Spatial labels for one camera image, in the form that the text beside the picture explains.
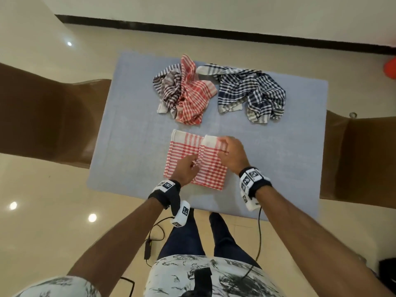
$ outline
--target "brown leather seat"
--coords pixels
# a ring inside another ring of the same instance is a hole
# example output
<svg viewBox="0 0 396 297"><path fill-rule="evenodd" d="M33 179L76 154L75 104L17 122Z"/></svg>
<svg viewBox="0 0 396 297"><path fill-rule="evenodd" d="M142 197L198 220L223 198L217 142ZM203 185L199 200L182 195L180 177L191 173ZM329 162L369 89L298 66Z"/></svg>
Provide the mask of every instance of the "brown leather seat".
<svg viewBox="0 0 396 297"><path fill-rule="evenodd" d="M320 195L396 208L396 117L327 112Z"/></svg>
<svg viewBox="0 0 396 297"><path fill-rule="evenodd" d="M0 64L0 152L89 168L110 84L64 84Z"/></svg>

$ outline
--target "pants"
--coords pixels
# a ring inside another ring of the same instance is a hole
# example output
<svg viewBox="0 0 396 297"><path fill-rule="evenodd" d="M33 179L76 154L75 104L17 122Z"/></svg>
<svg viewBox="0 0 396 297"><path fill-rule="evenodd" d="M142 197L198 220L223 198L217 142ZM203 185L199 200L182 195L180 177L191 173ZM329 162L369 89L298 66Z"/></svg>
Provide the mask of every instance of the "pants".
<svg viewBox="0 0 396 297"><path fill-rule="evenodd" d="M215 241L214 256L239 260L261 269L259 264L235 243L227 224L220 214L211 213L209 221ZM172 229L158 255L158 259L175 254L205 255L198 233L198 227L194 219L194 209L190 210L185 226L174 227Z"/></svg>

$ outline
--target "table top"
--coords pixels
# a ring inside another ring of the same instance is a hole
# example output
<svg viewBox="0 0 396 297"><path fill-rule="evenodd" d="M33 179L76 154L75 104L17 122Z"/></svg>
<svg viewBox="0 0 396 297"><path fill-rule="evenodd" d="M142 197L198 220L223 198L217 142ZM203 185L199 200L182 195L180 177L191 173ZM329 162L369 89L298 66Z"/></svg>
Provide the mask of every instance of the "table top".
<svg viewBox="0 0 396 297"><path fill-rule="evenodd" d="M267 72L286 90L285 113L268 124L251 123L245 111L219 114L210 100L201 125L183 125L170 114L157 114L159 97L152 86L158 72L180 59L125 52L107 98L87 185L94 190L146 199L163 179L173 129L201 136L232 135L242 141L252 165L298 208L316 218L328 83ZM257 218L240 196L239 178L227 172L222 191L189 184L181 199L193 208Z"/></svg>

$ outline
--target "crumpled red checkered cloth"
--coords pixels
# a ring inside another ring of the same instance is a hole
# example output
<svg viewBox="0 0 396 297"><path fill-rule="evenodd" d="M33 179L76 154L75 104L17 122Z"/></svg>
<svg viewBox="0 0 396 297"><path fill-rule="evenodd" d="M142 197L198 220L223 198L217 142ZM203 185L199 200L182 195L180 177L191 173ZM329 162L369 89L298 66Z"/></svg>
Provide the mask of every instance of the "crumpled red checkered cloth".
<svg viewBox="0 0 396 297"><path fill-rule="evenodd" d="M175 171L177 162L187 155L198 154L196 164L200 171L191 183L222 190L227 168L221 164L217 153L226 150L225 143L217 137L205 137L176 130L172 132L168 155L166 157L164 177L170 178Z"/></svg>
<svg viewBox="0 0 396 297"><path fill-rule="evenodd" d="M217 89L211 81L199 80L195 70L195 63L184 54L180 65L171 65L154 77L153 85L161 98L158 113L171 110L180 123L201 124L204 110Z"/></svg>

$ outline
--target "wristband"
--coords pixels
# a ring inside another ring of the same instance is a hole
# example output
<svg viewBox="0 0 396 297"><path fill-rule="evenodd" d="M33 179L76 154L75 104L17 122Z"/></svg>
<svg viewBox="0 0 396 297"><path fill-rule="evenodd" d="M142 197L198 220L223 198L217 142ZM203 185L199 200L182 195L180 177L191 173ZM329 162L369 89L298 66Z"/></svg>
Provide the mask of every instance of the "wristband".
<svg viewBox="0 0 396 297"><path fill-rule="evenodd" d="M184 226L190 212L190 204L182 200L180 201L179 192L181 185L176 180L161 181L151 192L148 198L156 198L167 209L171 207L172 214L175 216L171 219L171 224L175 227Z"/></svg>
<svg viewBox="0 0 396 297"><path fill-rule="evenodd" d="M239 173L241 188L241 197L249 211L260 208L260 204L256 199L256 192L265 185L272 186L268 177L265 177L257 168L247 167Z"/></svg>

